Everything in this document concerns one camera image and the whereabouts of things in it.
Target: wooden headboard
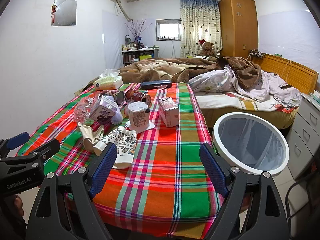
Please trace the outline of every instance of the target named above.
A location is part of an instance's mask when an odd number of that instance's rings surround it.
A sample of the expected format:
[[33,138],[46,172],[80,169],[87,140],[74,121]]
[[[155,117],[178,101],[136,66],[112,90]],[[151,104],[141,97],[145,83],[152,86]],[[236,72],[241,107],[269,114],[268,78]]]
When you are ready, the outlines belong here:
[[263,59],[254,57],[253,62],[266,72],[278,74],[289,85],[301,93],[313,93],[318,80],[318,72],[285,58],[265,54]]

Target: trash can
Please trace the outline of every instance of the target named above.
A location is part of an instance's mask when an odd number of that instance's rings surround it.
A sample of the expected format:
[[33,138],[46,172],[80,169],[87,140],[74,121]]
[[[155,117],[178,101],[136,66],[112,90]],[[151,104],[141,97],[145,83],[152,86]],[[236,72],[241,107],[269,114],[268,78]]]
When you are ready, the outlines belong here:
[[266,120],[246,113],[228,113],[213,127],[218,153],[231,166],[260,175],[278,175],[289,160],[288,144],[280,131]]

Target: trash bag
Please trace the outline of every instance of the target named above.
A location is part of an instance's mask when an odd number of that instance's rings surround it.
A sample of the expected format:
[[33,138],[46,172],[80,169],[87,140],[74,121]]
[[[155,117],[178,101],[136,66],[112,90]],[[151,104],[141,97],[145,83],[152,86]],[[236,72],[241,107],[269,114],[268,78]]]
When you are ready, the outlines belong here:
[[245,165],[271,171],[281,166],[285,149],[277,135],[268,127],[246,118],[231,118],[219,126],[224,147]]

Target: window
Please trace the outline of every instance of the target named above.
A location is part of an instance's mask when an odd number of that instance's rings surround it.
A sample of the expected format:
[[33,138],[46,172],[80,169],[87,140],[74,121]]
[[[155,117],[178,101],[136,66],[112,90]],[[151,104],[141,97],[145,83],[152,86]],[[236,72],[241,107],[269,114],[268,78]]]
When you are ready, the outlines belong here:
[[181,41],[181,20],[156,20],[156,41]]

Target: hand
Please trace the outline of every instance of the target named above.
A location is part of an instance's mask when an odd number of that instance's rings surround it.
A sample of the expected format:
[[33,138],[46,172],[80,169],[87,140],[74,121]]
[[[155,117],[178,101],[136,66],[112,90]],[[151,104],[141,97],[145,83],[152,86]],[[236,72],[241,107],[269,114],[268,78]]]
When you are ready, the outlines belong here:
[[22,209],[22,199],[18,196],[18,195],[16,195],[16,199],[14,200],[14,205],[17,207],[17,209],[18,209],[18,214],[21,216],[21,217],[23,217],[23,215],[24,215],[24,211],[23,211],[23,209]]

